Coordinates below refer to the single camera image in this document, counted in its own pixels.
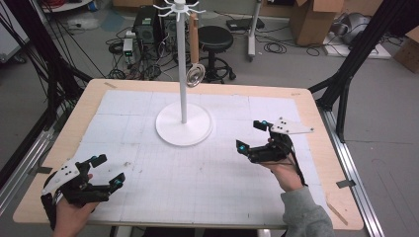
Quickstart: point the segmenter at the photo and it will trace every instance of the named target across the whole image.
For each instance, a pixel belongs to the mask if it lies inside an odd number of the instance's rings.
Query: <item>office chair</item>
[[[228,63],[221,58],[215,57],[216,53],[225,52],[233,45],[233,35],[231,32],[222,27],[207,26],[198,28],[198,35],[200,49],[209,53],[208,57],[200,58],[200,61],[204,59],[208,60],[204,80],[209,83],[212,81],[221,81],[221,84],[224,84],[223,78],[227,74],[230,80],[234,80],[236,75]],[[221,62],[220,64],[222,66],[215,66],[217,61]]]

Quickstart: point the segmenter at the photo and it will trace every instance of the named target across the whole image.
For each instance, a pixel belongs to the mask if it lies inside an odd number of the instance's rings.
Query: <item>white plastic bracket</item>
[[[299,133],[312,133],[313,127],[305,126],[300,122],[295,122],[280,117],[271,127],[272,132],[281,134],[299,134]]]
[[[74,161],[68,160],[65,162],[61,168],[55,173],[55,175],[50,179],[48,184],[42,190],[42,195],[51,193],[53,190],[58,189],[63,184],[74,179],[79,175],[79,170],[77,169]]]

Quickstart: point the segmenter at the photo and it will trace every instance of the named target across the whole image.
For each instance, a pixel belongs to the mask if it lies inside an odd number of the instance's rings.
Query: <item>vertical pole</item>
[[[177,9],[183,9],[185,4],[175,2]],[[177,13],[176,36],[178,40],[179,82],[181,89],[182,123],[188,121],[186,104],[186,58],[185,58],[185,13]]]

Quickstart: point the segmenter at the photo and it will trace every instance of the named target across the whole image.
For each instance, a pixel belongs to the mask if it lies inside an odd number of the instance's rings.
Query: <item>concrete floor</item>
[[[58,16],[65,19],[85,10],[70,11]],[[106,40],[132,26],[129,13],[117,13],[109,8],[93,14],[101,24],[96,30],[77,33],[74,38],[88,53],[99,69],[107,75],[113,67]],[[227,17],[208,15],[203,22],[225,26]],[[264,19],[269,31],[285,26],[276,19]],[[267,35],[282,40],[291,39],[284,29]],[[249,62],[246,35],[234,35],[234,45],[220,57],[226,60],[237,75],[226,84],[272,87],[308,88],[332,76],[344,58],[326,56],[319,48],[318,56],[307,54],[305,48],[287,45],[287,53],[266,52],[264,43],[256,43],[256,57]],[[72,57],[77,67],[93,77],[101,74],[89,62],[69,37]],[[383,45],[391,55],[398,47]],[[169,64],[162,69],[170,68]],[[166,71],[156,80],[177,80],[177,69]],[[356,74],[349,94],[345,137],[371,203],[385,236],[416,236],[419,233],[419,76],[393,59],[368,59]],[[41,83],[30,63],[7,63],[0,67],[0,167],[3,167],[23,138],[46,108]],[[46,236],[46,225],[26,225],[13,222],[12,215],[30,184],[32,176],[14,196],[0,216],[0,236]],[[110,227],[88,226],[81,236],[108,235]],[[133,236],[140,236],[135,230]],[[337,236],[368,236],[368,232],[336,231]]]

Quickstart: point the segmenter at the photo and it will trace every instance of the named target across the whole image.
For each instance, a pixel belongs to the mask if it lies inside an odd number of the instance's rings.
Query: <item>robotic hand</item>
[[[93,186],[89,183],[90,165],[96,168],[106,161],[107,157],[103,154],[99,157],[93,156],[82,163],[69,160],[46,179],[41,201],[52,230],[55,228],[56,204],[61,194],[69,203],[83,206],[88,202],[107,201],[113,192],[123,186],[126,179],[124,173],[111,179],[108,185]]]
[[[293,151],[293,142],[288,134],[313,132],[314,128],[306,127],[299,123],[279,118],[274,124],[263,121],[253,121],[253,127],[266,131],[269,129],[270,138],[264,146],[250,147],[248,144],[236,140],[237,152],[247,156],[251,163],[280,163],[280,161],[288,159],[295,166],[301,183],[305,185],[304,176],[298,166],[295,152]]]

